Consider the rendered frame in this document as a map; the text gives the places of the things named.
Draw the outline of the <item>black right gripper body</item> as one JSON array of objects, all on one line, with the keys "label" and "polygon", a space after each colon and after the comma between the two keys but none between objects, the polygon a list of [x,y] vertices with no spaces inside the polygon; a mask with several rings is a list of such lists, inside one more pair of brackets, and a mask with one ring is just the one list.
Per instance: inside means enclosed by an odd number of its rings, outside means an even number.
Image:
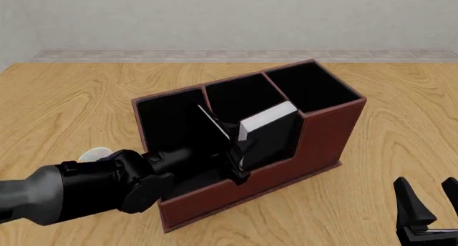
[{"label": "black right gripper body", "polygon": [[397,225],[396,234],[401,246],[458,246],[458,228]]}]

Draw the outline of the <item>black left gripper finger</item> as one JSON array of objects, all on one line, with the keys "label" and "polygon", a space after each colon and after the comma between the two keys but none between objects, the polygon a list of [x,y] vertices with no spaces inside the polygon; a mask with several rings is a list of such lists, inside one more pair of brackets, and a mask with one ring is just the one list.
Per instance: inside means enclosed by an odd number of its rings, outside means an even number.
[{"label": "black left gripper finger", "polygon": [[229,123],[222,121],[215,114],[213,115],[213,121],[215,123],[216,129],[219,133],[223,135],[227,140],[238,140],[240,124],[239,123]]},{"label": "black left gripper finger", "polygon": [[238,149],[239,160],[238,164],[242,167],[244,163],[244,158],[249,151],[256,145],[255,140],[243,140],[236,142]]}]

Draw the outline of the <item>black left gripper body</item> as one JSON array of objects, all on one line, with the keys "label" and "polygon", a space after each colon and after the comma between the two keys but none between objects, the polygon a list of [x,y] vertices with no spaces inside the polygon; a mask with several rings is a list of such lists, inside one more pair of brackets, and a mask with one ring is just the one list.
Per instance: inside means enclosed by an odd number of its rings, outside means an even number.
[{"label": "black left gripper body", "polygon": [[[210,110],[200,105],[198,106],[214,123],[213,114]],[[238,164],[239,155],[236,142],[238,142],[238,140],[228,140],[227,145],[223,147],[224,151],[222,151],[218,157],[221,159],[221,170],[225,173],[226,177],[231,179],[236,185],[242,185],[242,183],[248,180],[250,172]]]}]

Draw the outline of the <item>black book with white pages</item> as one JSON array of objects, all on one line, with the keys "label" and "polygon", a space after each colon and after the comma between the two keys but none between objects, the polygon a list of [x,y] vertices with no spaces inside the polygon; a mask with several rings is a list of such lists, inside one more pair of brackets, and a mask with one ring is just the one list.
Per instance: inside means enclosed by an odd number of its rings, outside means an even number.
[{"label": "black book with white pages", "polygon": [[244,169],[267,164],[268,159],[287,147],[297,111],[286,101],[240,121],[238,141],[250,144],[240,161]]}]

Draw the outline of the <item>small pale grey flat plate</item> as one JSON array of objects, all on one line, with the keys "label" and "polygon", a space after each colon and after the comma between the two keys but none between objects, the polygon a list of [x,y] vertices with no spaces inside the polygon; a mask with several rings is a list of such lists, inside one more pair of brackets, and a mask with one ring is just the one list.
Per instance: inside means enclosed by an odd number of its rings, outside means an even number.
[{"label": "small pale grey flat plate", "polygon": [[97,162],[100,159],[110,156],[112,153],[114,152],[106,147],[96,147],[81,155],[78,162]]}]

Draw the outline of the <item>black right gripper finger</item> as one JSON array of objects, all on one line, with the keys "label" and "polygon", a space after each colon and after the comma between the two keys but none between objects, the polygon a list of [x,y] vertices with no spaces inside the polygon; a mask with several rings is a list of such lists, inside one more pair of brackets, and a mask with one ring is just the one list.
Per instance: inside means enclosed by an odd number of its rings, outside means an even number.
[{"label": "black right gripper finger", "polygon": [[411,185],[404,177],[394,181],[397,206],[397,226],[427,226],[437,220],[419,200]]},{"label": "black right gripper finger", "polygon": [[442,189],[451,204],[458,205],[458,180],[453,177],[445,179],[442,183]]}]

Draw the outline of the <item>red-brown desk caddy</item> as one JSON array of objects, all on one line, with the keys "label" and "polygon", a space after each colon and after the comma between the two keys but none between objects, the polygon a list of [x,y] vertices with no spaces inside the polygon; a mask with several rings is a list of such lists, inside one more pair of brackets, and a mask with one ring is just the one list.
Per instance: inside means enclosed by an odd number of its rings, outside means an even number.
[{"label": "red-brown desk caddy", "polygon": [[173,189],[156,201],[164,231],[338,166],[366,99],[308,60],[132,100],[146,153],[184,145],[185,135],[172,137],[171,133],[189,104],[207,108],[222,121],[240,124],[286,101],[298,110],[287,147],[267,164],[248,170],[250,176],[242,185],[218,167],[179,173]]}]

